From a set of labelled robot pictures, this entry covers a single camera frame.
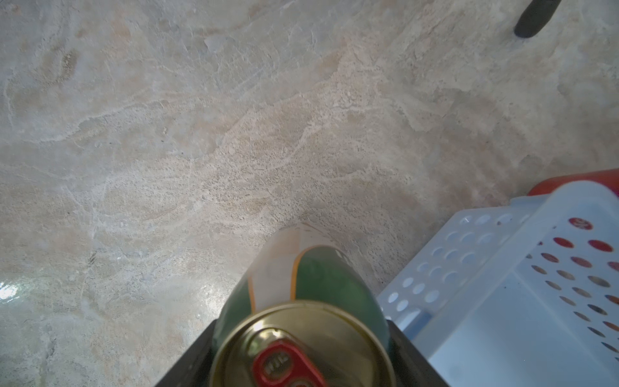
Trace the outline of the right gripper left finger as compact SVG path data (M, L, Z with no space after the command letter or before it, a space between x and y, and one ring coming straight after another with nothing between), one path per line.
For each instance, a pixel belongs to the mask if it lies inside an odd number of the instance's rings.
M156 384L156 387L205 387L214 355L215 319Z

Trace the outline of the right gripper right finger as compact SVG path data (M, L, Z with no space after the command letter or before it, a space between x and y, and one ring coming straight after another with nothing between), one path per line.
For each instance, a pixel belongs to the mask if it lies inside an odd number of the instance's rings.
M389 356L397 387L448 387L429 361L409 341L398 326L387 321L390 333Z

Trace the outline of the green and red can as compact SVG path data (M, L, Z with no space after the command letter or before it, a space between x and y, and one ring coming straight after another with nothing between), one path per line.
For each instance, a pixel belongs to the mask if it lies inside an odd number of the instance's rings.
M393 386L387 320L334 240L276 232L224 304L211 386Z

